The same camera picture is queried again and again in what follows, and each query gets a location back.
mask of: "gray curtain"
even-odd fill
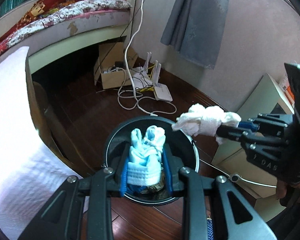
[[[172,45],[184,59],[214,69],[229,0],[176,0],[161,43]]]

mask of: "wire clip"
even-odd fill
[[[229,180],[232,181],[232,182],[234,182],[234,183],[237,183],[241,179],[242,179],[242,176],[240,176],[239,173],[234,173],[234,174],[231,174],[229,176]]]

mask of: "blue gripper pad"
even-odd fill
[[[170,171],[170,166],[168,163],[168,158],[165,152],[165,147],[163,148],[163,152],[162,152],[162,165],[163,165],[163,171],[164,171],[164,175],[165,175],[165,186],[166,189],[169,192],[169,195],[172,196],[172,174]]]
[[[249,121],[239,122],[238,127],[250,129],[252,132],[257,132],[259,129],[259,126],[257,124],[254,124],[253,122],[249,122]]]
[[[126,158],[124,166],[121,172],[121,184],[120,184],[120,196],[123,197],[127,191],[127,180],[128,180],[128,162],[129,158]]]

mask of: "white bedding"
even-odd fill
[[[41,141],[26,88],[28,47],[0,63],[0,228],[16,240],[73,170]]]

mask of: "trash can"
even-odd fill
[[[165,130],[166,143],[169,144],[174,156],[182,159],[185,166],[199,170],[199,154],[194,141],[182,131],[172,131],[171,125],[174,122],[159,116],[140,116],[121,123],[108,137],[104,148],[104,164],[108,167],[113,158],[122,154],[126,142],[131,142],[131,131],[135,128],[141,130],[145,135],[146,129],[151,125],[162,127]],[[125,197],[133,202],[146,206],[160,206],[171,203],[177,198],[169,197],[168,191],[164,187],[162,190],[149,193],[125,194]]]

